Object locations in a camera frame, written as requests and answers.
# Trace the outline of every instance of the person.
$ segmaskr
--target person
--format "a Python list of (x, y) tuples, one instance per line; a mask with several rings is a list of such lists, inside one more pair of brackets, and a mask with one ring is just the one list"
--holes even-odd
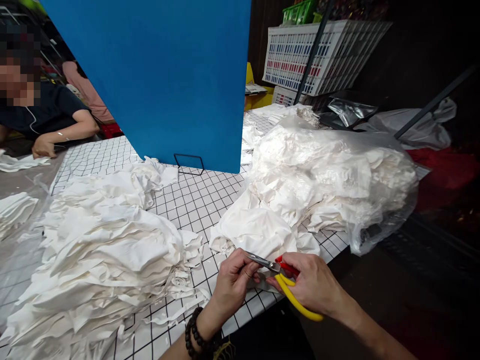
[[(244, 250), (238, 248), (220, 264), (213, 295), (196, 319), (198, 334), (206, 342), (242, 306), (249, 280), (253, 278), (257, 283), (260, 281), (257, 273), (260, 265), (246, 255)], [(307, 309), (339, 321), (353, 331), (378, 359), (416, 359), (347, 294), (322, 258), (313, 254), (287, 252), (283, 254), (283, 262), (300, 271), (295, 279), (296, 285), (290, 290)], [(274, 277), (268, 277), (266, 281), (282, 292)], [(201, 353), (202, 349), (192, 333), (190, 340), (194, 350)], [(190, 358), (185, 334), (160, 357), (161, 360)]]
[(40, 82), (40, 45), (22, 31), (13, 26), (1, 34), (0, 146), (15, 130), (34, 141), (34, 158), (54, 158), (56, 144), (92, 140), (100, 128), (68, 88)]
[(84, 71), (76, 61), (65, 61), (62, 64), (63, 74), (69, 84), (80, 91), (83, 99), (91, 110), (93, 116), (103, 124), (113, 124), (115, 119), (100, 98), (94, 86), (85, 75)]

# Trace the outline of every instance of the pink shirt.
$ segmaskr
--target pink shirt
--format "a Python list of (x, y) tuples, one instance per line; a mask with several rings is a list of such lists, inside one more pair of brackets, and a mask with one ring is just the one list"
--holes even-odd
[(62, 65), (62, 69), (66, 80), (81, 92), (91, 110), (91, 113), (95, 117), (104, 123), (111, 123), (112, 121), (115, 121), (114, 117), (105, 106), (90, 80), (82, 77), (79, 74), (77, 71), (77, 64), (75, 62), (65, 61)]

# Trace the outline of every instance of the red scissor handle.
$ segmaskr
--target red scissor handle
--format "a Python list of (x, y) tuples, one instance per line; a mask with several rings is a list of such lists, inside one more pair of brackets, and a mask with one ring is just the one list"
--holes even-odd
[(282, 255), (280, 255), (279, 257), (277, 257), (275, 259), (275, 262), (276, 263), (279, 263), (280, 264), (280, 267), (282, 269), (285, 269), (285, 270), (288, 270), (289, 272), (291, 272), (292, 274), (298, 276), (300, 274), (300, 271), (298, 271), (296, 268), (294, 268), (293, 266), (290, 266), (288, 265), (287, 263), (285, 262), (282, 262)]

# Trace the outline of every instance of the scissors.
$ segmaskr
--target scissors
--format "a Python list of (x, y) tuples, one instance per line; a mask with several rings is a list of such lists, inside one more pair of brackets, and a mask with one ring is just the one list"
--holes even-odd
[(292, 305), (307, 319), (313, 320), (315, 322), (320, 322), (324, 319), (324, 317), (320, 314), (317, 314), (315, 312), (312, 312), (310, 310), (307, 310), (302, 304), (299, 303), (299, 301), (295, 298), (295, 296), (292, 294), (290, 289), (288, 288), (295, 286), (295, 282), (290, 280), (288, 277), (286, 277), (284, 274), (280, 272), (281, 269), (288, 270), (294, 275), (299, 275), (300, 271), (298, 271), (296, 268), (288, 265), (287, 263), (282, 262), (282, 256), (280, 255), (275, 259), (275, 262), (268, 261), (264, 259), (263, 257), (260, 257), (258, 255), (255, 255), (254, 253), (248, 252), (247, 257), (250, 260), (253, 260), (256, 263), (259, 263), (260, 265), (264, 266), (265, 268), (269, 269), (270, 271), (276, 273), (275, 279), (280, 285), (281, 289), (283, 290), (283, 293), (287, 297), (288, 300), (292, 303)]

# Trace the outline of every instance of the dark shirt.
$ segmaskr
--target dark shirt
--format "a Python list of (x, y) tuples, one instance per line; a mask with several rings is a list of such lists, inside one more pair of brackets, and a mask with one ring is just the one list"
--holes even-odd
[(41, 82), (40, 106), (29, 106), (28, 110), (24, 106), (1, 106), (0, 124), (18, 131), (29, 140), (35, 140), (40, 136), (38, 133), (57, 132), (76, 124), (72, 115), (82, 109), (89, 108), (67, 87)]

